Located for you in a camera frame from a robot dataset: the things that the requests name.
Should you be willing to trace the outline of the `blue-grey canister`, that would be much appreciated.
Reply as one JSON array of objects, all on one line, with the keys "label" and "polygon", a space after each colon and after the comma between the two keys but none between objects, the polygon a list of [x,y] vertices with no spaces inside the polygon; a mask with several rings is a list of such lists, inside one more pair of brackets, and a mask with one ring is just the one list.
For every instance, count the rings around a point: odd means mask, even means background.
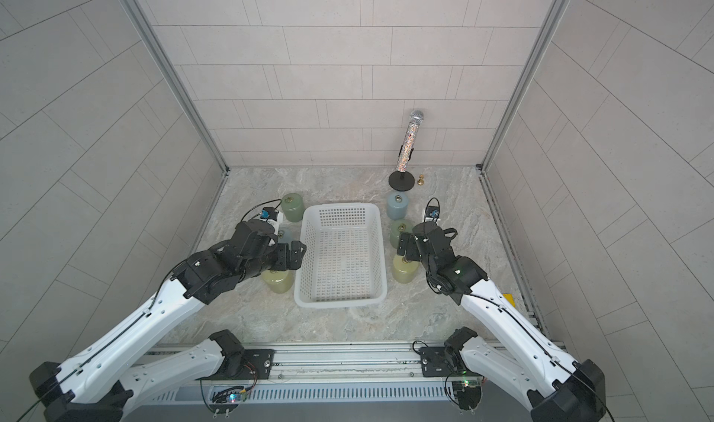
[{"label": "blue-grey canister", "polygon": [[296,234],[294,230],[288,227],[280,227],[277,235],[279,244],[290,245],[292,242],[297,241],[297,239],[299,239],[299,235]]},{"label": "blue-grey canister", "polygon": [[387,215],[391,220],[400,220],[406,217],[409,199],[403,191],[393,191],[387,197]]}]

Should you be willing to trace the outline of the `yellow-green canister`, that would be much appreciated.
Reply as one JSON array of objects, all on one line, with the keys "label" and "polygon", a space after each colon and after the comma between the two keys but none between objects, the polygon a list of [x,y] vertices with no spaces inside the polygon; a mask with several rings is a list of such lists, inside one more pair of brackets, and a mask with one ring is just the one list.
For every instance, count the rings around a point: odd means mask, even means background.
[{"label": "yellow-green canister", "polygon": [[260,278],[267,284],[271,292],[284,294],[293,286],[295,273],[293,271],[264,271]]},{"label": "yellow-green canister", "polygon": [[419,267],[419,262],[395,255],[392,259],[392,276],[399,284],[408,284],[417,276]]}]

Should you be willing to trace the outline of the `green canister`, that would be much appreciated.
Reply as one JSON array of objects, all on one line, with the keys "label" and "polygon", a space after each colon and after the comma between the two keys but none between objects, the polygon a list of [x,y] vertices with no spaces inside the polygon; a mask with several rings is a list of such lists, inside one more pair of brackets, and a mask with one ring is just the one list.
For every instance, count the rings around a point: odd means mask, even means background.
[{"label": "green canister", "polygon": [[303,220],[305,204],[299,193],[288,193],[282,198],[281,208],[284,218],[289,222],[297,223]]},{"label": "green canister", "polygon": [[401,234],[403,232],[411,233],[414,223],[410,219],[397,219],[390,224],[390,244],[394,249],[399,247]]}]

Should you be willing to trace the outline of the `white plastic perforated basket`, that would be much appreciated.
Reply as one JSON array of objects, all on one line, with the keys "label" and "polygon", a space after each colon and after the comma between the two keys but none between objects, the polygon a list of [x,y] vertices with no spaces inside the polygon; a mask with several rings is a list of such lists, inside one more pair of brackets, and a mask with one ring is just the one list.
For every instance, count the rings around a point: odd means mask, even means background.
[{"label": "white plastic perforated basket", "polygon": [[299,240],[307,251],[296,272],[298,306],[354,308],[385,299],[384,242],[375,204],[311,206],[304,212]]}]

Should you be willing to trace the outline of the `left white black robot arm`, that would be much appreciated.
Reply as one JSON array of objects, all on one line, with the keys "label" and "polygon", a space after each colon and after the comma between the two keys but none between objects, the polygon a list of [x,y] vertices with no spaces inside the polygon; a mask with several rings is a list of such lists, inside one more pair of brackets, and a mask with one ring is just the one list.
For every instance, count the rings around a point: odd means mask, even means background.
[{"label": "left white black robot arm", "polygon": [[29,379],[48,421],[119,421],[181,384],[258,372],[245,348],[222,330],[193,348],[150,364],[139,358],[188,317],[264,271],[297,271],[307,252],[280,242],[278,223],[251,219],[228,240],[179,262],[157,291],[106,335],[63,363],[44,362]]}]

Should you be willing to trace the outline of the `yellow object under right arm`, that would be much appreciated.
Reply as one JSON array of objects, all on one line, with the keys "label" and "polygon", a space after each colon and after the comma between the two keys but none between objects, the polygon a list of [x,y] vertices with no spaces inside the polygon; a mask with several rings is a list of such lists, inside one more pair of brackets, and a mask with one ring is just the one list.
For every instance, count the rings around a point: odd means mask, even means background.
[{"label": "yellow object under right arm", "polygon": [[511,306],[513,306],[513,308],[515,308],[515,300],[513,298],[513,295],[504,294],[503,297],[504,297],[504,299],[506,299],[509,302],[509,304],[511,304]]}]

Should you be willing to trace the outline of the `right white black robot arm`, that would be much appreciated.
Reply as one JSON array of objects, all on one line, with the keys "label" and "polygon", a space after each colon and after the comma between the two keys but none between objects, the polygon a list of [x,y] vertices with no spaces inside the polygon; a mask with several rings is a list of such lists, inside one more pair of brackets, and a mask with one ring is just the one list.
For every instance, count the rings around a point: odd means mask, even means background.
[{"label": "right white black robot arm", "polygon": [[399,256],[419,262],[438,294],[451,297],[504,346],[499,352],[468,328],[444,352],[457,373],[485,377],[519,402],[535,421],[599,421],[607,413],[605,376],[591,360],[578,362],[539,332],[471,258],[451,247],[453,228],[422,222],[400,236]]}]

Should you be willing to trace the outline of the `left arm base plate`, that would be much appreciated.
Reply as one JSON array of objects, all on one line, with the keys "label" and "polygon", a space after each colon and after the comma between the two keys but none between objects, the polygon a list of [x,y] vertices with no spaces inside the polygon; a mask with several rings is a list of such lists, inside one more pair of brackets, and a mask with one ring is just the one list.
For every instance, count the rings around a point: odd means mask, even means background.
[{"label": "left arm base plate", "polygon": [[270,377],[274,349],[248,349],[227,357],[221,375],[232,380],[262,380]]}]

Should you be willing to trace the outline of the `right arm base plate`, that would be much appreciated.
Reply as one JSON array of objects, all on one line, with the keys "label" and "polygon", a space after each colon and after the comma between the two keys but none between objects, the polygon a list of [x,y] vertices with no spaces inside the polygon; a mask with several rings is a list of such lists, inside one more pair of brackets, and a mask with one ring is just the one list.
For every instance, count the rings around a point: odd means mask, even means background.
[{"label": "right arm base plate", "polygon": [[459,380],[483,379],[483,375],[466,368],[457,353],[447,352],[445,347],[428,347],[420,345],[416,349],[420,356],[423,377],[442,377]]}]

